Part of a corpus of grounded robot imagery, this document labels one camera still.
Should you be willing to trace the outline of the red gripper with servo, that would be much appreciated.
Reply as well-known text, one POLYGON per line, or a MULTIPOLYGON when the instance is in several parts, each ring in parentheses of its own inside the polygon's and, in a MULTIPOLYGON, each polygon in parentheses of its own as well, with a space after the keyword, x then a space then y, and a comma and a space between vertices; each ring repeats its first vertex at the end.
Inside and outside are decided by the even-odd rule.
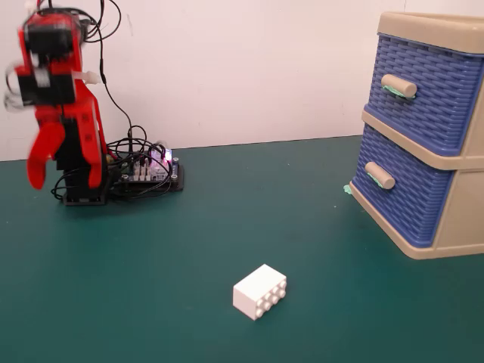
POLYGON ((100 186, 103 175, 103 162, 106 157, 104 135, 97 99, 85 87, 87 84, 98 84, 101 77, 91 71, 81 72, 68 70, 66 73, 53 74, 48 68, 28 68, 14 65, 14 71, 20 87, 20 96, 24 106, 34 106, 41 111, 49 112, 52 120, 39 127, 39 133, 32 145, 26 160, 29 183, 35 189, 42 189, 45 182, 45 164, 63 144, 65 131, 62 123, 74 119, 66 115, 66 105, 80 102, 81 83, 84 89, 94 98, 95 105, 77 106, 77 125, 82 155, 90 165, 88 186, 93 189, 100 186))

